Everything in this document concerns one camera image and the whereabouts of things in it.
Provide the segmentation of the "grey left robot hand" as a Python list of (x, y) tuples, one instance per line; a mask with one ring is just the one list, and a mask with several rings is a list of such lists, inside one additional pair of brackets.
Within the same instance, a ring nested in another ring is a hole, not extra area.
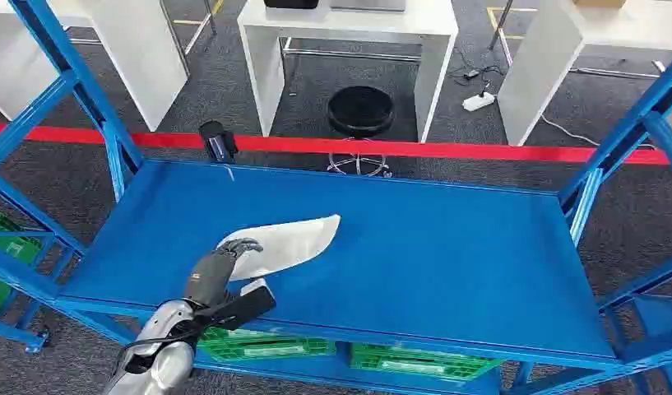
[(219, 245), (195, 264), (184, 286), (183, 299), (202, 309), (232, 300), (234, 297), (226, 286), (237, 260), (248, 251), (262, 250), (251, 238), (230, 239)]

